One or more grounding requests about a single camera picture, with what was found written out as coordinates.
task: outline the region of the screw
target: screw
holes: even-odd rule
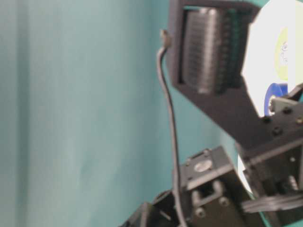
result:
[[[204,157],[209,156],[209,149],[205,149],[205,150],[203,151],[203,154],[204,154]]]
[[[221,206],[227,207],[229,205],[229,200],[226,197],[221,197],[219,203]]]
[[[195,214],[199,217],[199,218],[205,218],[206,217],[206,212],[202,207],[199,207],[195,210]]]
[[[281,135],[283,133],[283,130],[280,127],[276,126],[273,129],[272,133],[273,133],[274,136],[278,136],[278,135]]]
[[[303,118],[298,117],[297,120],[295,121],[297,124],[303,124]]]
[[[270,123],[271,122],[271,119],[268,116],[263,117],[262,120],[263,120],[264,123]]]
[[[291,108],[289,108],[288,106],[284,107],[283,109],[283,113],[285,114],[290,114],[293,110]]]
[[[190,165],[190,159],[187,159],[187,160],[186,160],[185,165],[186,165],[186,166],[189,166],[189,165]]]

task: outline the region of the teal backdrop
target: teal backdrop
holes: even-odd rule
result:
[[[167,18],[168,0],[0,1],[0,226],[115,227],[171,187],[155,70]],[[236,162],[172,94],[181,161],[223,144]]]

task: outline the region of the wire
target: wire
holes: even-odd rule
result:
[[[172,99],[169,93],[169,89],[167,87],[166,80],[164,78],[163,69],[162,69],[162,62],[163,57],[166,53],[167,48],[170,46],[170,37],[166,30],[161,30],[160,35],[163,41],[163,46],[159,49],[157,53],[157,73],[158,79],[161,84],[162,90],[164,92],[166,101],[167,101],[167,108],[169,112],[169,126],[170,126],[170,133],[171,133],[171,142],[172,142],[172,156],[173,156],[173,194],[175,197],[175,205],[177,210],[177,216],[179,222],[182,227],[187,227],[187,223],[184,218],[184,212],[181,206],[181,190],[180,190],[180,168],[179,168],[179,156],[178,156],[178,142],[177,142],[177,131],[176,131],[176,121],[175,121],[175,114],[173,109]]]

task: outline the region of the blue object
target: blue object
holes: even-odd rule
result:
[[[272,83],[266,92],[264,100],[264,115],[269,115],[269,101],[272,96],[281,97],[288,93],[287,84]]]

